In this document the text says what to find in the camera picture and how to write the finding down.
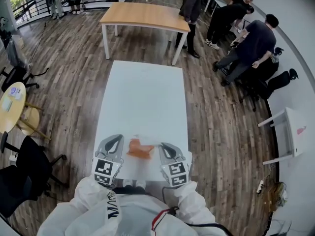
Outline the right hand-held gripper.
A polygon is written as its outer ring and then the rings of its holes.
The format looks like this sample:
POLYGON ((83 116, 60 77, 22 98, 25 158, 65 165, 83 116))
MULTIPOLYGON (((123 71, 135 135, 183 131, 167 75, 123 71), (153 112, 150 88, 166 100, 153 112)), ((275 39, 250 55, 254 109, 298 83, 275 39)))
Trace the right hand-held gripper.
POLYGON ((180 187, 189 181, 189 165, 182 151, 170 143, 158 146, 160 172, 170 187, 180 187))

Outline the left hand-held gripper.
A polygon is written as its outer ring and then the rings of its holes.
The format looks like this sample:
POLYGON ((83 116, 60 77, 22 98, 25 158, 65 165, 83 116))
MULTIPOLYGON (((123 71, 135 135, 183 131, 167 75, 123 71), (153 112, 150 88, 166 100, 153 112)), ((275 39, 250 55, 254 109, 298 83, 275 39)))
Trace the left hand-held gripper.
POLYGON ((93 157, 92 175, 95 181, 110 186, 124 163, 124 136, 116 134, 103 139, 93 157))

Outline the orange plastic snack packet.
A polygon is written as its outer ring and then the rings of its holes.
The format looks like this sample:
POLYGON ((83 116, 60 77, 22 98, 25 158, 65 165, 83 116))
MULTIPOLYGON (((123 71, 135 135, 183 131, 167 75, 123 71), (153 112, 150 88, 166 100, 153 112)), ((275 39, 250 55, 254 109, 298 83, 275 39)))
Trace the orange plastic snack packet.
POLYGON ((127 155, 137 157, 140 159, 151 159, 150 152, 155 147, 153 145, 141 145, 139 139, 131 139, 129 143, 129 151, 127 155))

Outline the person's right forearm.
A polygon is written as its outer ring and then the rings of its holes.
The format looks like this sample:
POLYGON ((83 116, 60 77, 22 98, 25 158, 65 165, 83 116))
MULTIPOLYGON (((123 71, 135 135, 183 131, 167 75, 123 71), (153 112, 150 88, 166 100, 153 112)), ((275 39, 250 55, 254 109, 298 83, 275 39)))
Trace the person's right forearm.
POLYGON ((189 181, 174 190, 174 196, 178 199, 176 217, 188 224, 214 223, 215 217, 206 207, 203 196, 197 191, 197 183, 189 181))

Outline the person's left forearm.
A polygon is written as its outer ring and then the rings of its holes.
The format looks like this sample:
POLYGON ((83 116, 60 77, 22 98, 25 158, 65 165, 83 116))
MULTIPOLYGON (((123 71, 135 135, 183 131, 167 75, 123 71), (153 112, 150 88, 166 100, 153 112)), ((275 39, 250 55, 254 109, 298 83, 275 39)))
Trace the person's left forearm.
POLYGON ((108 209, 118 209, 117 195, 110 189, 95 181, 94 176, 83 178, 75 188, 74 198, 70 201, 82 212, 105 202, 108 209))

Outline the person's black trousers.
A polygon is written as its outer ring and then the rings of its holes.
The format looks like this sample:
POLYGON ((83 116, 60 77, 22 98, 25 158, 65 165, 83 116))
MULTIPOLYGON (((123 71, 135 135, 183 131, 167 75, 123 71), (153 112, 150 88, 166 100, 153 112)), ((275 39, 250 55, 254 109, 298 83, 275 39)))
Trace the person's black trousers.
POLYGON ((125 187, 116 187, 113 189, 116 194, 122 195, 147 195, 147 192, 142 187, 133 187, 131 185, 127 185, 125 187))

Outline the white rectangular table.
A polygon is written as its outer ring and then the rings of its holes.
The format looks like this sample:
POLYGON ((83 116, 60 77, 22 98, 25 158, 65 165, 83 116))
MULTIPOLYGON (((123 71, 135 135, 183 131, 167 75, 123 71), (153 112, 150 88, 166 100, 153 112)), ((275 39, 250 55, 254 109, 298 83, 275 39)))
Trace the white rectangular table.
POLYGON ((131 61, 113 62, 98 118, 94 148, 112 135, 124 136, 117 179, 164 181, 158 146, 151 159, 127 155, 135 134, 170 143, 191 163, 183 71, 181 68, 131 61))

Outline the person's white suit torso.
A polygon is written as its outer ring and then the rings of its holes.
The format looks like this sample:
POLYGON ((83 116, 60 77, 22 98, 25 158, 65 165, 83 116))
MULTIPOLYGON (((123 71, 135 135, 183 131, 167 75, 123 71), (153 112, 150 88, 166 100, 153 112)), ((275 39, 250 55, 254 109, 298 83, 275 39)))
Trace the person's white suit torso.
POLYGON ((116 195, 120 210, 101 202, 82 212, 70 202, 59 203, 37 236, 226 236, 211 223, 182 221, 155 197, 116 195))

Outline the black office chair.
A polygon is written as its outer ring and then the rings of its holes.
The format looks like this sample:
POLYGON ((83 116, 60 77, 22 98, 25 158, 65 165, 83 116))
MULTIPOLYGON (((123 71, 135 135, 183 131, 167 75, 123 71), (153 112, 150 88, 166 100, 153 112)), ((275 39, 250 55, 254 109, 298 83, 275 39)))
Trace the black office chair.
MULTIPOLYGON (((19 43, 19 41, 21 40, 21 37, 18 35, 12 35, 10 31, 7 31, 4 28, 7 21, 8 20, 5 17, 0 17, 0 40, 2 41, 2 45, 4 46, 6 50, 10 39, 13 39, 15 43, 21 48, 21 45, 19 43)), ((28 83, 28 81, 29 79, 33 79, 34 77, 39 77, 39 76, 44 75, 45 73, 48 72, 49 67, 47 67, 46 70, 40 74, 32 74, 30 72, 31 67, 32 67, 31 63, 29 63, 29 69, 27 70, 20 67, 13 67, 9 73, 5 71, 6 68, 4 67, 0 71, 0 76, 3 75, 5 77, 5 80, 1 86, 2 92, 5 92, 12 84, 16 82, 23 83, 25 88, 36 87, 38 89, 40 87, 38 83, 28 83)))
POLYGON ((246 72, 241 75, 241 86, 246 91, 246 96, 252 99, 253 111, 256 111, 256 101, 259 99, 259 88, 269 80, 279 68, 278 58, 268 58, 261 63, 258 68, 250 67, 246 72))
POLYGON ((293 68, 270 79, 267 85, 266 99, 268 99, 275 90, 286 87, 295 79, 298 79, 298 74, 293 68))
POLYGON ((26 136, 20 146, 7 142, 8 133, 4 132, 0 142, 0 151, 7 148, 17 153, 15 165, 0 169, 0 215, 10 217, 19 205, 27 200, 36 201, 42 193, 51 190, 48 183, 52 179, 57 184, 68 188, 69 184, 61 182, 53 174, 53 166, 59 160, 67 160, 61 154, 49 161, 45 147, 38 145, 30 136, 26 136))

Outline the round yellow table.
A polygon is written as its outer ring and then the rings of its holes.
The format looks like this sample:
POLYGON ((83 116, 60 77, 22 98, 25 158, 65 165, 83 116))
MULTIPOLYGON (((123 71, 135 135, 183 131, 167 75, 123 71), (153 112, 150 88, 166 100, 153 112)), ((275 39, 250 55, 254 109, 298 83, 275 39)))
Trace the round yellow table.
POLYGON ((51 138, 42 133, 39 129, 39 112, 43 109, 26 101, 27 92, 23 83, 16 82, 12 84, 2 95, 0 99, 0 133, 10 132, 14 127, 18 127, 23 134, 32 135, 34 132, 47 140, 51 138), (21 88, 23 95, 19 100, 9 96, 12 87, 21 88), (9 112, 1 108, 1 104, 5 99, 12 101, 9 112))

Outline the cardboard box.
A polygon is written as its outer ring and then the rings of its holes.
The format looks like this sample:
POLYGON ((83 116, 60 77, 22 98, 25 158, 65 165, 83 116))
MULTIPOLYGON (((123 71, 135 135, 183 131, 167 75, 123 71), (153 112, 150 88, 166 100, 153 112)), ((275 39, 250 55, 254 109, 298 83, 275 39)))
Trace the cardboard box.
POLYGON ((287 202, 286 184, 284 182, 272 183, 264 192, 264 208, 268 213, 275 212, 287 202))

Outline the purple packet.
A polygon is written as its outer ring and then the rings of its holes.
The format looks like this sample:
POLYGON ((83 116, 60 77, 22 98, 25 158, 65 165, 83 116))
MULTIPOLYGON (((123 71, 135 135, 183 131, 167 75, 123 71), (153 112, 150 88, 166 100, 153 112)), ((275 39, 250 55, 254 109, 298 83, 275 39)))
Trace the purple packet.
POLYGON ((8 95, 15 98, 16 100, 19 100, 22 97, 23 92, 21 88, 12 87, 8 95))

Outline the white side desk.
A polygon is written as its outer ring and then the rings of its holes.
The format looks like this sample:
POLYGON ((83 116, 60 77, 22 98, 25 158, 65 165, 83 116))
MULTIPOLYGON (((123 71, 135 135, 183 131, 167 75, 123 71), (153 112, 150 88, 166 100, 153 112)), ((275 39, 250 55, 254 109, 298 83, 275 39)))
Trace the white side desk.
POLYGON ((270 127, 276 127, 282 125, 284 127, 284 137, 288 141, 288 152, 284 156, 276 157, 269 161, 263 161, 262 165, 273 164, 288 160, 301 155, 304 152, 304 132, 297 135, 297 129, 306 126, 303 117, 295 110, 285 107, 283 110, 275 115, 272 115, 268 119, 262 121, 257 126, 263 127, 273 122, 270 127))

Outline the grey jacket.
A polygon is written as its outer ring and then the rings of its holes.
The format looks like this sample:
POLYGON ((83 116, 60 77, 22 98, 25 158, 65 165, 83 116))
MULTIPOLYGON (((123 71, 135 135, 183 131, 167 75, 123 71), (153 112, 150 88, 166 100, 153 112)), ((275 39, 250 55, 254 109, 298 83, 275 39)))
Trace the grey jacket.
POLYGON ((7 48, 7 57, 13 67, 20 67, 25 70, 29 69, 29 63, 22 52, 21 48, 15 43, 13 39, 10 39, 7 48))

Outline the wooden top table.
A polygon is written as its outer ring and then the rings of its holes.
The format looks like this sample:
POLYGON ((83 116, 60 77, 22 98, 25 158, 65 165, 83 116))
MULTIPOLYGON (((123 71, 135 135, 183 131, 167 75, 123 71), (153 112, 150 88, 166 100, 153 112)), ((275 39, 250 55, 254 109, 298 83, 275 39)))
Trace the wooden top table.
POLYGON ((146 27, 169 30, 181 33, 182 37, 171 64, 177 63, 190 28, 184 17, 179 15, 179 9, 138 2, 114 2, 99 21, 106 59, 110 59, 107 26, 114 26, 114 34, 118 36, 118 26, 146 27))

